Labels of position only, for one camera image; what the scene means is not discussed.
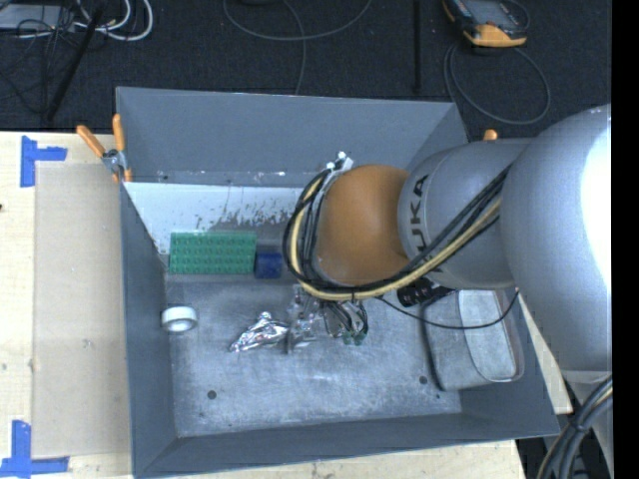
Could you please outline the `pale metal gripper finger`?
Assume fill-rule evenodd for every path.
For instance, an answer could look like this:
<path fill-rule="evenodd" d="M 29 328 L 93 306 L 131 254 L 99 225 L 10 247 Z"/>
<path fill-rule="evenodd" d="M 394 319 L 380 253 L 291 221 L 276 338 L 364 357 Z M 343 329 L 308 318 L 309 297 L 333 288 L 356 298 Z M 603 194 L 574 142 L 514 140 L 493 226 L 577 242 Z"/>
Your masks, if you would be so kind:
<path fill-rule="evenodd" d="M 293 288 L 288 317 L 292 325 L 304 325 L 314 320 L 314 299 L 301 287 Z"/>
<path fill-rule="evenodd" d="M 309 346 L 318 340 L 315 322 L 312 319 L 299 318 L 289 328 L 285 338 L 285 353 Z"/>

